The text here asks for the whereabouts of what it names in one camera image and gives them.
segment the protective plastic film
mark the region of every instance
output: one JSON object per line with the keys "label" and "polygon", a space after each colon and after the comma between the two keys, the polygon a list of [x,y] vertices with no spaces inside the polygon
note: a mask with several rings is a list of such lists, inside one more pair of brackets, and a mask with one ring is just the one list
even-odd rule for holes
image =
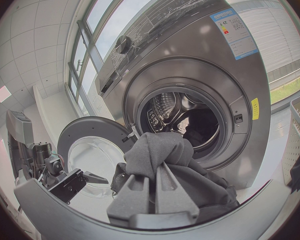
{"label": "protective plastic film", "polygon": [[158,0],[127,30],[131,39],[130,49],[118,54],[110,53],[115,71],[120,74],[123,67],[136,57],[138,51],[151,40],[167,30],[179,18],[198,6],[210,6],[218,0]]}

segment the dark gray fabric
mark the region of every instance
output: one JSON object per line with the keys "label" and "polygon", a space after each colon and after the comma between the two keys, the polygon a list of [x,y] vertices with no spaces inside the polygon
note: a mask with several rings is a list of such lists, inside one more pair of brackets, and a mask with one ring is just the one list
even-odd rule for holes
{"label": "dark gray fabric", "polygon": [[200,208],[197,222],[219,217],[236,208],[236,190],[213,172],[203,169],[193,158],[191,143],[175,132],[145,133],[117,164],[111,189],[118,193],[130,175],[150,179],[150,195],[155,193],[157,167],[166,162],[181,186]]}

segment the qr code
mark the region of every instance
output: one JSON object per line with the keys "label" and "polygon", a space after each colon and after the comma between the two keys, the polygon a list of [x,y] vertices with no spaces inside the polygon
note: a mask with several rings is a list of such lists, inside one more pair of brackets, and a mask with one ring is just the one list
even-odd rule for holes
{"label": "qr code", "polygon": [[241,20],[238,17],[229,19],[229,22],[231,23],[231,25],[234,27],[235,30],[240,30],[244,28],[244,25],[242,24]]}

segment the gray floor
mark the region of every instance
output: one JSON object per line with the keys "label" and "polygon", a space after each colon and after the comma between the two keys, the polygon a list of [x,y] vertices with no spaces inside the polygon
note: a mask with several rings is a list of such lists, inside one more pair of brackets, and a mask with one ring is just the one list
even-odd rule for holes
{"label": "gray floor", "polygon": [[270,179],[284,184],[281,160],[288,140],[290,121],[290,107],[271,116],[269,140],[262,165],[253,185],[237,191],[240,203],[251,197]]}

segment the washing machine door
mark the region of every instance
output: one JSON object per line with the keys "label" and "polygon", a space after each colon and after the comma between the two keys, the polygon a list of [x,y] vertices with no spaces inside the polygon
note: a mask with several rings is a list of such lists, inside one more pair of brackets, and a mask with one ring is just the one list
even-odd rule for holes
{"label": "washing machine door", "polygon": [[116,165],[136,142],[126,128],[108,118],[88,116],[69,123],[61,132],[57,151],[64,159],[64,171],[76,168],[104,177],[109,184],[88,183],[81,191],[92,198],[112,194],[110,183]]}

